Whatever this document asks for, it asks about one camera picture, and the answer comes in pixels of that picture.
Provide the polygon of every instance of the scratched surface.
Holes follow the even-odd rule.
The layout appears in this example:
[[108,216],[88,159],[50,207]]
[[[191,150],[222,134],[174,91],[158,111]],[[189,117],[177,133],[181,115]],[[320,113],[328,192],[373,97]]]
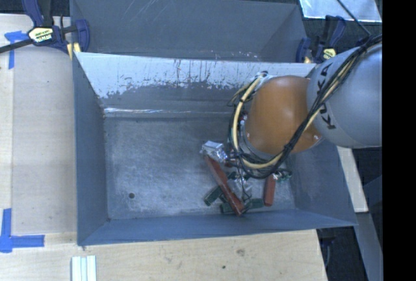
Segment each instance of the scratched surface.
[[[162,59],[77,53],[104,114],[111,219],[219,213],[203,197],[216,186],[199,151],[224,142],[227,102],[257,72],[305,76],[314,65]],[[264,181],[252,180],[261,198]],[[289,182],[272,208],[292,209]]]
[[88,52],[294,62],[306,36],[294,4],[239,0],[70,0]]

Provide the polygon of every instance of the blue clamp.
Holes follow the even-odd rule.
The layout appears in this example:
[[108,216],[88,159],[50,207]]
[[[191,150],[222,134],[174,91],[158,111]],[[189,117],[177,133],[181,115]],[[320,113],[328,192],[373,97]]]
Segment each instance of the blue clamp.
[[12,236],[12,209],[3,210],[1,223],[0,252],[10,253],[13,248],[44,247],[45,235]]
[[0,53],[12,51],[22,46],[48,46],[68,53],[68,41],[65,34],[77,32],[77,41],[81,51],[86,51],[90,45],[90,29],[84,19],[76,20],[75,25],[64,27],[62,18],[60,27],[54,25],[51,14],[52,0],[21,0],[25,14],[31,18],[33,28],[27,32],[27,39],[0,47]]
[[325,27],[322,36],[317,36],[315,41],[309,37],[301,40],[296,52],[296,62],[310,62],[320,64],[329,58],[327,50],[332,50],[338,41],[343,37],[346,28],[345,20],[340,16],[325,16]]
[[[68,54],[68,41],[65,40],[65,28],[61,25],[61,28],[53,25],[53,17],[51,15],[51,3],[52,0],[21,0],[25,14],[32,19],[33,29],[31,29],[28,34],[36,46],[49,46],[55,49],[59,49]],[[90,43],[90,32],[88,28],[88,23],[86,20],[76,20],[75,26],[78,32],[78,43],[83,51],[88,49]],[[52,33],[47,34],[50,38],[46,39],[44,35],[36,37],[36,33],[33,33],[33,30],[36,30],[38,27],[48,27],[52,29]]]

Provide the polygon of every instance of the clamp handle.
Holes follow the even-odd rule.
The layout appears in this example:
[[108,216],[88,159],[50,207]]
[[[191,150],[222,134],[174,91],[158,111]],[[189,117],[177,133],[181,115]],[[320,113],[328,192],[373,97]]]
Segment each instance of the clamp handle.
[[21,0],[25,14],[31,18],[34,27],[53,25],[52,0]]

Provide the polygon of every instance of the yellow clamp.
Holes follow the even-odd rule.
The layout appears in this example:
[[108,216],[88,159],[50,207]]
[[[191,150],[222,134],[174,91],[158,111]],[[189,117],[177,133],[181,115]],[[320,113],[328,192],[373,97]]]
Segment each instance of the yellow clamp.
[[337,53],[335,52],[334,49],[325,49],[323,57],[324,57],[324,59],[328,60],[328,59],[331,59],[332,57],[334,57],[336,54]]

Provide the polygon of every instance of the blue tape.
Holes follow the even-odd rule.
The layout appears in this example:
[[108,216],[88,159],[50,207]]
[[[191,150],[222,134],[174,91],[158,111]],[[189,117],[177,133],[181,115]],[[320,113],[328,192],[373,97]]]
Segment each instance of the blue tape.
[[[5,33],[6,39],[13,44],[14,42],[19,42],[21,40],[29,39],[27,34],[21,31],[13,31],[11,33]],[[8,69],[11,70],[14,67],[14,50],[10,51],[8,56]]]
[[1,223],[0,252],[10,253],[13,248],[44,247],[45,235],[12,236],[12,209],[3,210]]

